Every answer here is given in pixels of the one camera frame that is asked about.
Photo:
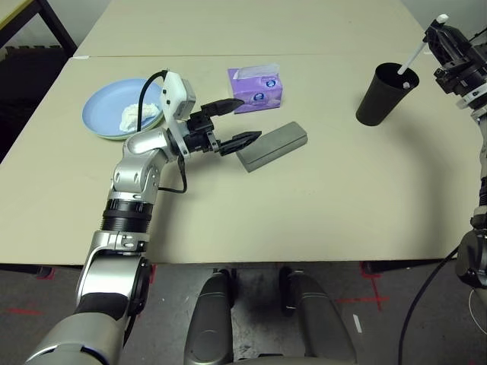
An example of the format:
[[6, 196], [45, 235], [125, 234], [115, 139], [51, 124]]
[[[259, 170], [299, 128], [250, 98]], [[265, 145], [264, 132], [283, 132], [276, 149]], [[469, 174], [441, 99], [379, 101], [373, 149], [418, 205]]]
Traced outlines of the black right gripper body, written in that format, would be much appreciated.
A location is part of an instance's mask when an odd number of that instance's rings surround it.
[[464, 97], [486, 83], [486, 45], [471, 46], [466, 53], [445, 56], [434, 77], [446, 94]]

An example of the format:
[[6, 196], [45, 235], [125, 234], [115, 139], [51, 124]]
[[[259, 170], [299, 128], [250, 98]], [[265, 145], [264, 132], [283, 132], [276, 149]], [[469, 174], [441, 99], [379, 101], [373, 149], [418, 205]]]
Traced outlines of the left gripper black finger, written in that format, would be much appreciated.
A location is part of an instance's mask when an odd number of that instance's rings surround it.
[[248, 145], [255, 142], [262, 132], [243, 132], [232, 137], [232, 139], [222, 142], [219, 145], [218, 152], [221, 156], [226, 156], [240, 151]]
[[202, 105], [201, 111], [207, 116], [223, 116], [232, 113], [242, 105], [244, 101], [241, 99], [227, 98]]

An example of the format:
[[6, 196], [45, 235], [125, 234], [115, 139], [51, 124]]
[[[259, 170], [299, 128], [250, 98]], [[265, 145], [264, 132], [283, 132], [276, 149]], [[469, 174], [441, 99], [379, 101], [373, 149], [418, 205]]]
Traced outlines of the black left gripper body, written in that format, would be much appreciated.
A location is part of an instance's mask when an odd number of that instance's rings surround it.
[[190, 153], [193, 152], [219, 152], [220, 145], [214, 136], [214, 124], [211, 115], [206, 111], [192, 113], [186, 121], [188, 134], [183, 140]]

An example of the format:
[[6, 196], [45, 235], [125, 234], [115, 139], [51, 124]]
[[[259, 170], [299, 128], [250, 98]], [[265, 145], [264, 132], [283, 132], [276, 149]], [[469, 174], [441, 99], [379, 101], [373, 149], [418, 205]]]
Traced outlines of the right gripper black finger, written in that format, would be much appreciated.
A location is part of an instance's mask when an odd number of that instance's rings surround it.
[[457, 57], [457, 51], [449, 33], [445, 31], [444, 23], [433, 21], [426, 29], [423, 41], [441, 65], [452, 62]]
[[450, 56], [464, 57], [472, 46], [471, 42], [455, 27], [445, 26], [444, 32], [447, 37], [447, 49]]

